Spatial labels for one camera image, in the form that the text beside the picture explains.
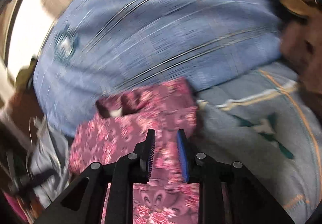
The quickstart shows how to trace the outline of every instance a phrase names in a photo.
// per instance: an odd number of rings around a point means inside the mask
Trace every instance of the floral pattern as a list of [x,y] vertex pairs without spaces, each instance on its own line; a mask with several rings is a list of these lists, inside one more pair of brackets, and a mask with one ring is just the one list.
[[[144,141],[149,128],[156,131],[152,175],[147,184],[134,184],[134,224],[196,224],[199,185],[183,182],[176,132],[191,136],[197,106],[184,78],[141,87],[97,101],[94,118],[81,124],[71,147],[70,171],[80,174],[89,164],[116,162]],[[102,116],[122,110],[119,117]],[[108,201],[104,202],[102,223]]]

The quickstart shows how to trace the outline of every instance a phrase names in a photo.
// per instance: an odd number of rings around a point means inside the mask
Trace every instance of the metal screw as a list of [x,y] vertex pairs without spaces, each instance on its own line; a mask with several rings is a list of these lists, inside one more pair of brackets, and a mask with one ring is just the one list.
[[233,164],[232,164],[236,169],[240,169],[243,164],[239,161],[235,161]]
[[199,152],[197,153],[196,157],[200,160],[204,159],[206,157],[206,154],[202,153],[202,152]]
[[135,159],[137,158],[137,155],[136,155],[136,153],[130,153],[130,154],[128,155],[128,158],[129,158],[130,160],[135,160]]
[[93,162],[91,164],[91,169],[99,169],[99,167],[100,167],[100,164],[98,162]]

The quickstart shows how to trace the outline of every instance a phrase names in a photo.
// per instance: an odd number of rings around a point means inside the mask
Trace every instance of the blue striped cloth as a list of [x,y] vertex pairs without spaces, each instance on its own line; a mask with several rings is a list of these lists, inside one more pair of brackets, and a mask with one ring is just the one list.
[[95,101],[184,76],[198,91],[279,58],[275,0],[74,0],[34,73],[51,126],[73,136]]

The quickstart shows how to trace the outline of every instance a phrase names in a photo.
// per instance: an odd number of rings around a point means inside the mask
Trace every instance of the orange stripe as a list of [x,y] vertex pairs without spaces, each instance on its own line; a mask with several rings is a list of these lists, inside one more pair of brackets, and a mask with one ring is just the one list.
[[309,135],[313,141],[313,144],[314,144],[314,147],[315,147],[315,153],[317,155],[317,161],[318,161],[318,167],[319,167],[319,175],[320,175],[320,196],[319,196],[319,201],[321,201],[322,199],[322,167],[321,167],[321,157],[320,157],[320,150],[319,150],[319,146],[318,146],[318,142],[311,130],[311,127],[308,123],[308,121],[306,120],[306,117],[304,115],[304,113],[302,112],[301,108],[299,107],[299,105],[293,100],[293,98],[291,97],[291,95],[285,91],[282,86],[280,84],[278,84],[275,79],[269,75],[268,72],[266,71],[262,71],[262,70],[259,70],[264,76],[266,76],[267,78],[269,78],[278,88],[279,90],[281,91],[282,94],[286,95],[289,100],[292,102],[292,104],[295,106],[295,108],[297,109],[297,112],[299,113],[300,117],[302,118],[302,121],[304,123],[304,125],[306,126],[308,132],[309,132]]

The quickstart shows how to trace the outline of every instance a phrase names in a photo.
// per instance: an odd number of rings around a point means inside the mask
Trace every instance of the gray denim cloth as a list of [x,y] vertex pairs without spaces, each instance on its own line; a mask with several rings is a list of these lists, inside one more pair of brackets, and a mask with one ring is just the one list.
[[71,138],[50,127],[46,118],[43,119],[37,136],[38,142],[33,152],[30,172],[37,174],[49,168],[57,172],[34,189],[40,203],[46,208],[69,185],[68,158],[71,142],[68,139]]
[[321,200],[322,132],[296,80],[276,62],[200,92],[202,137],[193,141],[217,161],[242,162],[302,224]]
[[33,83],[49,123],[73,136],[102,95],[187,78],[196,90],[279,58],[277,0],[73,0]]

